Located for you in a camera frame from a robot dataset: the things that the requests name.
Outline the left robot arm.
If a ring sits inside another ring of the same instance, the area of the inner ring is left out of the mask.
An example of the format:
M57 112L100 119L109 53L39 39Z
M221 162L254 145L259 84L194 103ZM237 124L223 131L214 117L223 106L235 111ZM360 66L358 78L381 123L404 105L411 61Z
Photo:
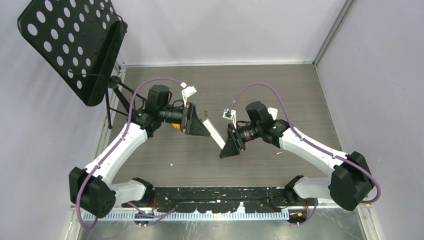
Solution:
M128 120L119 135L83 169L75 167L69 173L70 200L80 209L104 218L115 206L136 202L148 207L154 200L153 185L135 177L125 183L112 181L133 152L148 139L162 123L177 125L182 133L209 137L211 134L199 119L195 104L188 97L196 93L193 86L182 86L182 103L170 103L172 93L166 85L153 85L143 107L127 107Z

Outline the white remote control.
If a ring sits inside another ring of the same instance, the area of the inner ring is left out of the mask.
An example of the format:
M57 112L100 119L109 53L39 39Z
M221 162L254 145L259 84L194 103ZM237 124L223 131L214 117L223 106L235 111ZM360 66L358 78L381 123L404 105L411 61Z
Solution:
M212 139L216 142L219 148L222 150L226 144L224 139L221 137L218 130L215 128L210 119L206 118L202 121L202 124L206 127Z
M267 108L268 113L272 116L273 120L277 119L278 116L278 109L273 108L273 107L268 107Z

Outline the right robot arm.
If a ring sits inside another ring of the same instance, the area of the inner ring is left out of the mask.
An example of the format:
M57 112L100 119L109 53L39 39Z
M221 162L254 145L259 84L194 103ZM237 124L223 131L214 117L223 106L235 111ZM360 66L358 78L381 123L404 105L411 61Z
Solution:
M284 186L285 198L291 205L304 199L327 199L353 211L375 187L365 157L353 151L347 154L330 148L277 118L277 109L254 101L245 108L248 121L235 121L227 126L227 138L221 159L238 156L246 143L262 139L279 149L291 152L321 170L324 177L297 175Z

